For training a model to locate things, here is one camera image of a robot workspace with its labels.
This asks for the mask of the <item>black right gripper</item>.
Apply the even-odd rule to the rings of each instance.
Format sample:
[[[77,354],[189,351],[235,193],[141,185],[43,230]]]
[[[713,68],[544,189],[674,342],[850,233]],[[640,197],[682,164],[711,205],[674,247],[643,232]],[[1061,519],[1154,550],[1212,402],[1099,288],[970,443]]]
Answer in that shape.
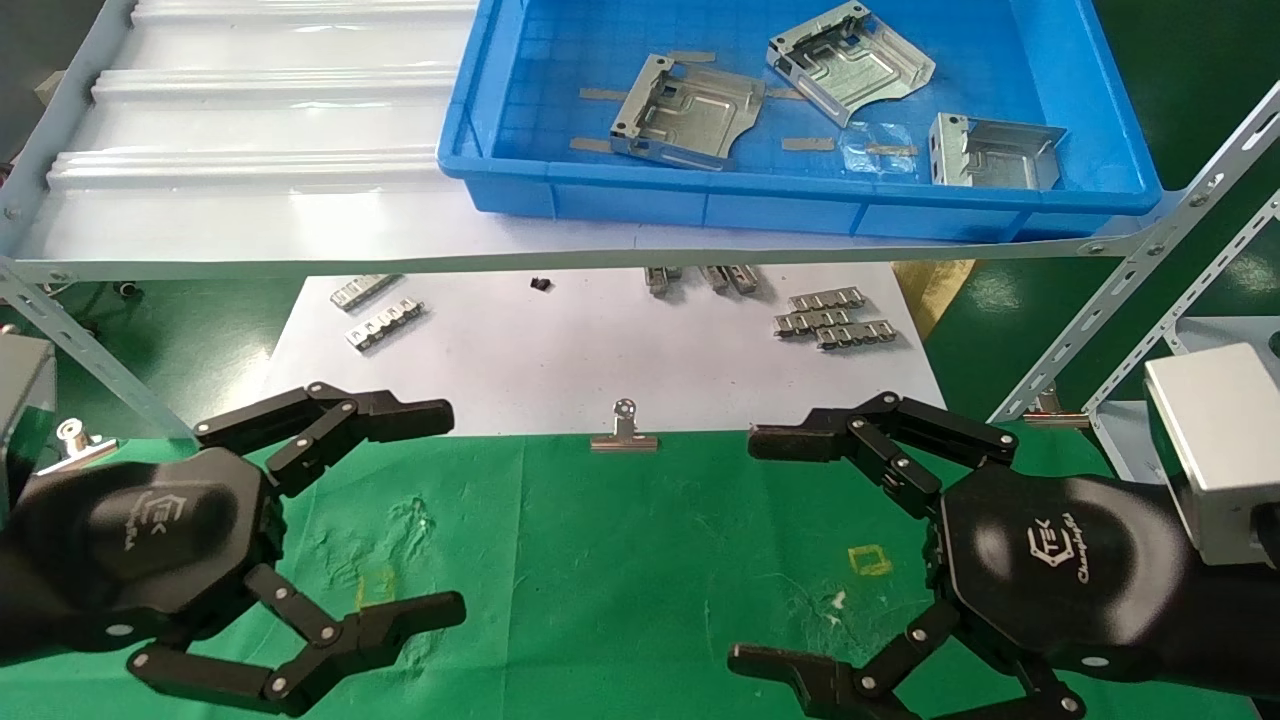
[[[911,518],[938,512],[940,591],[956,607],[933,602],[864,667],[733,644],[730,671],[788,685],[812,719],[915,719],[896,689],[955,634],[997,671],[1014,670],[1023,694],[952,719],[1083,719],[1085,701],[1051,667],[1110,682],[1158,675],[1162,616],[1196,562],[1167,491],[1097,475],[978,470],[943,492],[908,447],[977,469],[1010,465],[1018,439],[895,392],[748,432],[754,459],[846,460]]]

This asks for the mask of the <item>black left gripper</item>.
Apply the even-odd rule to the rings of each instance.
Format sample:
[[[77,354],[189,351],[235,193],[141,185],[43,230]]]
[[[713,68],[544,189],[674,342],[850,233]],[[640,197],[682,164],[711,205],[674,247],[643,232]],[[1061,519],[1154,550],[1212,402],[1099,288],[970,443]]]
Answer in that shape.
[[[388,389],[314,382],[197,423],[206,450],[180,461],[35,478],[5,525],[5,651],[206,641],[256,598],[303,639],[291,661],[270,669],[154,642],[131,656],[129,673],[160,694],[302,717],[347,676],[394,664],[413,635],[462,624],[466,606],[448,591],[335,620],[270,568],[285,534],[275,493],[296,497],[365,441],[453,428],[443,398],[402,402]],[[274,445],[268,478],[241,457]]]

